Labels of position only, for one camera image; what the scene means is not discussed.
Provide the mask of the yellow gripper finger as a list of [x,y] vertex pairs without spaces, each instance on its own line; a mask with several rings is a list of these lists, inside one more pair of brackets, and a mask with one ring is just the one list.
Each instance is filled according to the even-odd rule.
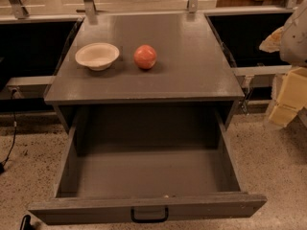
[[307,68],[294,67],[282,77],[268,120],[271,124],[286,127],[306,105]]

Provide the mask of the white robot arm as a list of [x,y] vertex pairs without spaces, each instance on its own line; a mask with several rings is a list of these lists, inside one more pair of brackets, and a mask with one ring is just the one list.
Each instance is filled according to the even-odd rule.
[[286,127],[307,104],[307,0],[303,0],[286,23],[272,32],[259,46],[263,52],[278,52],[292,65],[282,77],[278,94],[267,109],[266,126]]

